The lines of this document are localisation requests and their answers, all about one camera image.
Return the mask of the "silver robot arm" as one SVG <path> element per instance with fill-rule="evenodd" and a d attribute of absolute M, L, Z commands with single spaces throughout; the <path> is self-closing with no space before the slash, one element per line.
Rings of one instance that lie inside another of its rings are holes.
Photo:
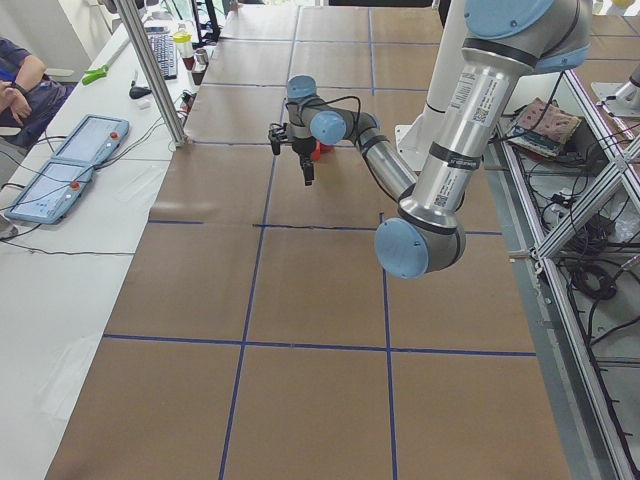
<path fill-rule="evenodd" d="M 375 234 L 381 266 L 404 279 L 446 269 L 465 249 L 456 211 L 518 81 L 579 66 L 589 49 L 591 17 L 589 1 L 452 2 L 445 32 L 458 36 L 461 68 L 419 174 L 372 115 L 331 106 L 308 75 L 287 83 L 289 122 L 283 133 L 270 132 L 272 150 L 291 144 L 311 184 L 316 145 L 352 142 L 397 202 L 397 217 Z"/>

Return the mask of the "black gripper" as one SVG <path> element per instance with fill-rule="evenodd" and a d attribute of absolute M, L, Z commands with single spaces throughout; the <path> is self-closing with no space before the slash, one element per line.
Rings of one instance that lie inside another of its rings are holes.
<path fill-rule="evenodd" d="M 316 139 L 314 137 L 295 138 L 292 142 L 292 149 L 299 156 L 299 163 L 303 173 L 304 185 L 309 186 L 315 179 L 314 162 L 310 156 L 316 150 Z"/>

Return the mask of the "silver arm base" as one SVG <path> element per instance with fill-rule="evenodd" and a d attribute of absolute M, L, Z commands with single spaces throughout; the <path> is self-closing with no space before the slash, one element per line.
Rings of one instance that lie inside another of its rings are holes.
<path fill-rule="evenodd" d="M 623 83 L 593 82 L 591 88 L 609 116 L 639 117 L 639 67 Z"/>

